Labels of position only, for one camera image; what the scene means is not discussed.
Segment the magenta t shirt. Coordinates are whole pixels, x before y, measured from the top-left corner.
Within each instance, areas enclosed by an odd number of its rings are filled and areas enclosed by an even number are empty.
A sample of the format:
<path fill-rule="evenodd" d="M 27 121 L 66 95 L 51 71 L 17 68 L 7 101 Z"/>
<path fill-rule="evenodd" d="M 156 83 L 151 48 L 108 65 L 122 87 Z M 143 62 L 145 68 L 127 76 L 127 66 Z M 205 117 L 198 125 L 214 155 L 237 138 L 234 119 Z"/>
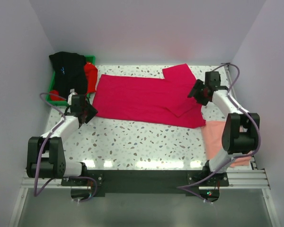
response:
<path fill-rule="evenodd" d="M 162 70 L 163 78 L 101 75 L 92 105 L 98 117 L 166 124 L 205 126 L 202 106 L 188 94 L 196 82 L 187 64 Z"/>

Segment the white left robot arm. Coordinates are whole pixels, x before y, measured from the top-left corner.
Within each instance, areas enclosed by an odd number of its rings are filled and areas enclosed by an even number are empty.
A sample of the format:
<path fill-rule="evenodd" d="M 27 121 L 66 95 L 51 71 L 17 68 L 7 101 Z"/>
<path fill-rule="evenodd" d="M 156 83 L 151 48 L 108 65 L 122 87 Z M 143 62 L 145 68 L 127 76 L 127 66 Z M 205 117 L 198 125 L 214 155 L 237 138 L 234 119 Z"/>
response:
<path fill-rule="evenodd" d="M 54 179 L 72 177 L 77 185 L 85 185 L 88 182 L 86 166 L 82 162 L 66 161 L 63 143 L 83 124 L 95 117 L 98 111 L 85 95 L 72 93 L 68 100 L 70 104 L 58 123 L 41 136 L 31 137 L 28 140 L 26 166 L 28 177 Z"/>

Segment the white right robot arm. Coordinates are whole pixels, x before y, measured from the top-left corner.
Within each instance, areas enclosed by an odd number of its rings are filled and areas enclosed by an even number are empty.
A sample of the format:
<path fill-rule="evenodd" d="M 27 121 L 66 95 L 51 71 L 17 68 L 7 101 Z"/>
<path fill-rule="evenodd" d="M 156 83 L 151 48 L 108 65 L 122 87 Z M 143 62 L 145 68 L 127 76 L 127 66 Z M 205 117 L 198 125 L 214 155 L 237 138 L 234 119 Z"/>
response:
<path fill-rule="evenodd" d="M 236 159 L 258 152 L 261 144 L 260 116 L 249 112 L 235 100 L 230 90 L 221 85 L 217 71 L 206 72 L 205 81 L 198 79 L 188 97 L 195 98 L 203 106 L 214 103 L 226 117 L 222 148 L 202 169 L 202 182 L 211 186 L 218 181 L 218 174 L 225 173 Z"/>

